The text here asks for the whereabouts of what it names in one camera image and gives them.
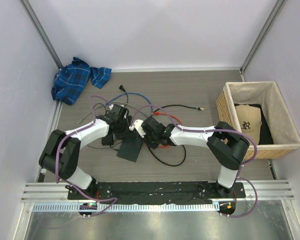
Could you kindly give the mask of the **black network switch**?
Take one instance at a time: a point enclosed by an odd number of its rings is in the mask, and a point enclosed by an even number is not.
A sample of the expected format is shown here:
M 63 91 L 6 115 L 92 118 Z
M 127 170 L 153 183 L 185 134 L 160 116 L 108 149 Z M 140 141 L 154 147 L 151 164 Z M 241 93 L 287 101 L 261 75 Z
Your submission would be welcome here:
M 136 135 L 125 138 L 118 150 L 117 157 L 135 163 L 140 154 L 143 141 Z

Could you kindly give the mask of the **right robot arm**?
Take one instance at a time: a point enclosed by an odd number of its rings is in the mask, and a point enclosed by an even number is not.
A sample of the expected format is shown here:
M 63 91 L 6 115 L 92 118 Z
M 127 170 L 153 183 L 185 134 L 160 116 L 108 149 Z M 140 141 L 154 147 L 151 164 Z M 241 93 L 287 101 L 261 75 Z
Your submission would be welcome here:
M 220 163 L 216 193 L 223 198 L 234 191 L 234 183 L 250 142 L 241 132 L 220 121 L 210 127 L 187 127 L 176 123 L 163 125 L 153 117 L 136 120 L 134 127 L 152 149 L 163 146 L 196 146 L 209 149 Z

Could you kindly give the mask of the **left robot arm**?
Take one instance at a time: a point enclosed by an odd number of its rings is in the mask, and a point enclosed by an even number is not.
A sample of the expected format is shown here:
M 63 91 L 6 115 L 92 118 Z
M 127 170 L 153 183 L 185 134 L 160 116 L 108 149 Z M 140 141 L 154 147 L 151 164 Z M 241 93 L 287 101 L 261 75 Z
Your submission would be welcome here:
M 77 186 L 79 194 L 90 200 L 97 192 L 96 180 L 78 167 L 80 150 L 98 139 L 103 146 L 112 146 L 115 139 L 129 136 L 130 122 L 129 110 L 114 104 L 104 115 L 96 116 L 82 127 L 68 131 L 56 129 L 50 134 L 38 163 L 54 173 L 56 181 Z

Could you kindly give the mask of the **blue plaid cloth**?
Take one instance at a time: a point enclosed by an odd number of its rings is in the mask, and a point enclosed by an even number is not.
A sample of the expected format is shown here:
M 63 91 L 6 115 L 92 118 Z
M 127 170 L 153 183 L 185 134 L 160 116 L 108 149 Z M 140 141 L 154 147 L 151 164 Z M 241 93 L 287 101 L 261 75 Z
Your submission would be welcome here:
M 107 67 L 93 67 L 78 57 L 58 70 L 54 76 L 51 96 L 54 101 L 61 101 L 68 106 L 73 105 L 88 81 L 101 89 L 111 78 L 112 69 Z

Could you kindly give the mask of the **beige cap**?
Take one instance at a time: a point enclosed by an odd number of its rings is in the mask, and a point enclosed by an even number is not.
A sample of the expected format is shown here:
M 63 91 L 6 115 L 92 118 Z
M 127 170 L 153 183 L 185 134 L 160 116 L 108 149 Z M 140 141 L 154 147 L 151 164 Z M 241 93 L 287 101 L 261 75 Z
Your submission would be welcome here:
M 261 110 L 258 107 L 241 104 L 235 106 L 241 131 L 248 135 L 256 144 L 260 141 L 262 126 Z

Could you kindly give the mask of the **wicker basket with liner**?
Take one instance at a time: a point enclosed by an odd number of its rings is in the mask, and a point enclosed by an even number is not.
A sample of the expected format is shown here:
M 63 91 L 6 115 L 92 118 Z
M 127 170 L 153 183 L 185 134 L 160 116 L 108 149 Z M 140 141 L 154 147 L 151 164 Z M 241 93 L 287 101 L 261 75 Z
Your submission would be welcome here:
M 244 105 L 259 109 L 261 125 L 256 129 L 244 126 Z M 216 107 L 220 121 L 256 141 L 256 159 L 279 159 L 300 148 L 299 134 L 274 81 L 227 82 Z

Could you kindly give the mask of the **black garment in basket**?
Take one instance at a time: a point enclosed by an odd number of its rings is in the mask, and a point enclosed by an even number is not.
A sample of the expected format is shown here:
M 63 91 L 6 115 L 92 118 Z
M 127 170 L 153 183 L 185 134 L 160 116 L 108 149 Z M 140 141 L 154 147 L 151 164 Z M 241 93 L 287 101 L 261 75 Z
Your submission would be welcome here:
M 260 129 L 260 140 L 257 145 L 273 145 L 274 141 L 273 141 L 273 138 L 271 135 L 270 128 L 268 126 L 268 123 L 267 123 L 264 113 L 262 111 L 261 105 L 260 104 L 248 104 L 248 105 L 250 105 L 252 107 L 260 108 L 260 111 L 261 111 L 262 125 L 261 125 L 261 129 Z

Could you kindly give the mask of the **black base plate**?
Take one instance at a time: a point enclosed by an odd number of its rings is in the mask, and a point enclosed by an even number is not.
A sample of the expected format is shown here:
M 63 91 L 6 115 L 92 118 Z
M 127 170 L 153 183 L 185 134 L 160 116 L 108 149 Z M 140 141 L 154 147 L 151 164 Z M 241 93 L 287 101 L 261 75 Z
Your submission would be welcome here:
M 221 190 L 216 182 L 99 182 L 82 192 L 88 197 L 105 200 L 117 198 L 117 205 L 194 205 L 208 204 L 213 199 L 244 199 L 243 183 L 236 182 L 232 190 Z

